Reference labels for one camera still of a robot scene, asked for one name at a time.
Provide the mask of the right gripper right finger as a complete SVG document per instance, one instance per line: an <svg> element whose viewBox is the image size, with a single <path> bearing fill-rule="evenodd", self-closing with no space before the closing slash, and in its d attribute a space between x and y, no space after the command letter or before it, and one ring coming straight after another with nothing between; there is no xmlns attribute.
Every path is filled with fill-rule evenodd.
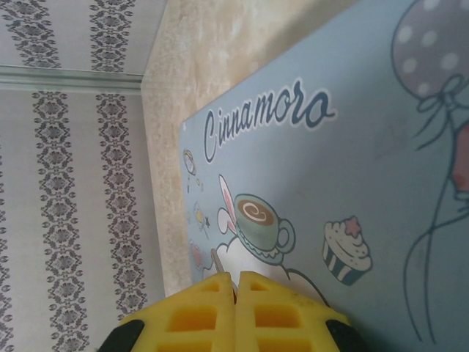
<svg viewBox="0 0 469 352"><path fill-rule="evenodd" d="M348 318L272 279L243 271L235 304L236 351L370 351Z"/></svg>

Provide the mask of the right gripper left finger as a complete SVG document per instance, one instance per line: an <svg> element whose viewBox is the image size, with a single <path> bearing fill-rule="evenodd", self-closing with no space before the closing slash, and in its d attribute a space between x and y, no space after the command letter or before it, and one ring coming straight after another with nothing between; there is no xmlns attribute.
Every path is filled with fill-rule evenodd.
<svg viewBox="0 0 469 352"><path fill-rule="evenodd" d="M99 351L234 351L235 294L222 272L125 317Z"/></svg>

